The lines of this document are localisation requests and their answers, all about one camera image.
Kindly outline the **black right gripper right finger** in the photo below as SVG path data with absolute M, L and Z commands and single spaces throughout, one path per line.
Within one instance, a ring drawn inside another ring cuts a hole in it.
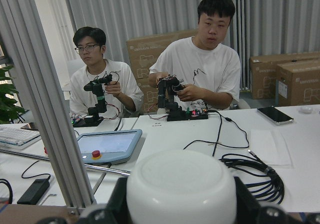
M 263 204 L 256 200 L 238 176 L 236 187 L 236 224 L 307 224 L 287 214 L 278 205 Z

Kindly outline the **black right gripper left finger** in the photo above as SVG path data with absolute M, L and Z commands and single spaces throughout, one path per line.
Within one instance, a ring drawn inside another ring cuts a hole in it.
M 117 180 L 107 204 L 88 207 L 80 215 L 78 224 L 132 224 L 127 205 L 127 177 Z

